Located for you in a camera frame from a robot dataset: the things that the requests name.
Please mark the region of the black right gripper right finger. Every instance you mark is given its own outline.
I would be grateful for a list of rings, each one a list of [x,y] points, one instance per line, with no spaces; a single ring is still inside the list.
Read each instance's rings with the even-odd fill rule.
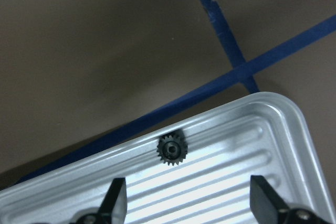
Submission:
[[[250,177],[249,206],[258,223],[328,223],[307,208],[290,207],[261,175]]]

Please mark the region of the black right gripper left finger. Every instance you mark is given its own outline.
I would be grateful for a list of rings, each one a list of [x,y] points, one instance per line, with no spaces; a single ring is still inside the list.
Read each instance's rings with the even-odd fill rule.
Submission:
[[[72,223],[123,224],[127,215],[127,207],[128,202],[126,179],[124,177],[115,178],[112,181],[99,209],[96,212],[87,213],[80,216],[75,222]]]

